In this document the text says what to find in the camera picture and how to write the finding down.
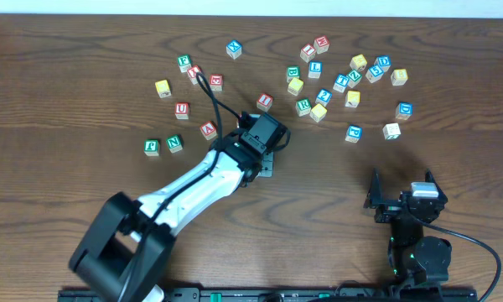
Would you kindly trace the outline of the green R block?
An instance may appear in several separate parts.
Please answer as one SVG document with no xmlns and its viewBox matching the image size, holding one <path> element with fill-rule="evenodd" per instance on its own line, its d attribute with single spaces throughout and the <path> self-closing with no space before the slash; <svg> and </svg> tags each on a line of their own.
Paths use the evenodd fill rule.
<svg viewBox="0 0 503 302">
<path fill-rule="evenodd" d="M 298 100 L 296 101 L 295 108 L 299 117 L 308 115 L 311 111 L 311 102 L 308 98 Z"/>
</svg>

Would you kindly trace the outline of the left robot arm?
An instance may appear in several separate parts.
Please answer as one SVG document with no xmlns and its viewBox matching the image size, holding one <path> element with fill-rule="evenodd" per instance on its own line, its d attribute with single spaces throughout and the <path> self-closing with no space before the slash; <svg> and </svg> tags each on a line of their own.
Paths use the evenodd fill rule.
<svg viewBox="0 0 503 302">
<path fill-rule="evenodd" d="M 216 201 L 251 183 L 290 132 L 268 113 L 237 118 L 189 172 L 136 200 L 110 197 L 73 252 L 69 268 L 103 301 L 161 301 L 158 281 L 178 234 Z"/>
</svg>

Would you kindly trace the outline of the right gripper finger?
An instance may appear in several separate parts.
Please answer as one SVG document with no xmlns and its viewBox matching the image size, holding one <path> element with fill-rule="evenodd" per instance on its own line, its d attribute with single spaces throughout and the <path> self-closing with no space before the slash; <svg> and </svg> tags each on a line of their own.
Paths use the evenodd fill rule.
<svg viewBox="0 0 503 302">
<path fill-rule="evenodd" d="M 382 202 L 382 192 L 378 169 L 373 169 L 370 188 L 366 196 L 366 202 Z"/>
<path fill-rule="evenodd" d="M 431 183 L 435 186 L 436 188 L 436 191 L 438 192 L 438 199 L 445 199 L 446 198 L 446 195 L 444 194 L 444 192 L 441 190 L 441 188 L 439 187 L 437 181 L 435 180 L 432 172 L 430 169 L 427 169 L 426 170 L 426 173 L 425 173 L 425 181 L 427 183 Z"/>
</svg>

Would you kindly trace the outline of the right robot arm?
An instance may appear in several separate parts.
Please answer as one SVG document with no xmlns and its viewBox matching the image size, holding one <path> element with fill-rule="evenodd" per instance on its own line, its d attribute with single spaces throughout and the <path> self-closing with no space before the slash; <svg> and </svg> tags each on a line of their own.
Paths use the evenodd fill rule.
<svg viewBox="0 0 503 302">
<path fill-rule="evenodd" d="M 423 227 L 439 217 L 447 202 L 430 171 L 423 182 L 411 183 L 411 188 L 394 200 L 382 194 L 378 170 L 373 170 L 364 207 L 376 211 L 376 223 L 391 226 L 388 261 L 396 281 L 386 291 L 393 299 L 444 300 L 441 284 L 449 280 L 451 243 L 426 236 Z"/>
</svg>

